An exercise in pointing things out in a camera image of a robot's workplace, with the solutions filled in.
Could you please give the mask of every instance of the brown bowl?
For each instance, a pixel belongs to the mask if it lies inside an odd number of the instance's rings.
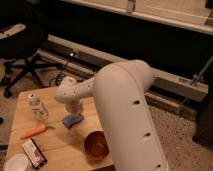
[[[109,148],[102,131],[90,133],[84,141],[84,149],[91,160],[102,160],[109,154]]]

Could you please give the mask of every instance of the office chair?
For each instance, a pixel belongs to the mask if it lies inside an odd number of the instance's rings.
[[[45,87],[35,70],[47,67],[61,68],[57,63],[44,63],[42,57],[36,53],[37,48],[47,40],[47,33],[38,25],[32,23],[32,9],[24,0],[4,0],[0,5],[0,58],[4,58],[5,76],[1,81],[5,87],[4,96],[12,96],[13,87],[27,73],[31,73],[33,80],[40,87]],[[22,60],[24,64],[14,63]],[[10,80],[7,75],[12,68],[22,69]]]

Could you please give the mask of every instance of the water bottle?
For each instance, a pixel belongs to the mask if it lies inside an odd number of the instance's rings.
[[[33,110],[36,118],[40,121],[48,118],[48,111],[41,99],[34,93],[29,94],[29,105]]]

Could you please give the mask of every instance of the bottle cap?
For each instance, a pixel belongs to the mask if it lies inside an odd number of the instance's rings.
[[[38,99],[38,97],[34,93],[29,94],[28,98],[30,101],[35,101]]]

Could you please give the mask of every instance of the wooden tabletop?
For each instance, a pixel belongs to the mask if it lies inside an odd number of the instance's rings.
[[[21,144],[26,140],[20,140],[20,136],[38,124],[28,104],[28,94],[32,92],[41,98],[49,111],[49,118],[45,123],[56,128],[33,137],[48,160],[40,170],[88,171],[112,165],[110,154],[102,161],[95,162],[88,160],[84,152],[83,142],[86,136],[93,131],[102,130],[93,98],[82,100],[85,118],[68,130],[62,123],[67,111],[63,104],[55,101],[55,88],[27,91],[19,95],[6,160],[17,153],[24,153]]]

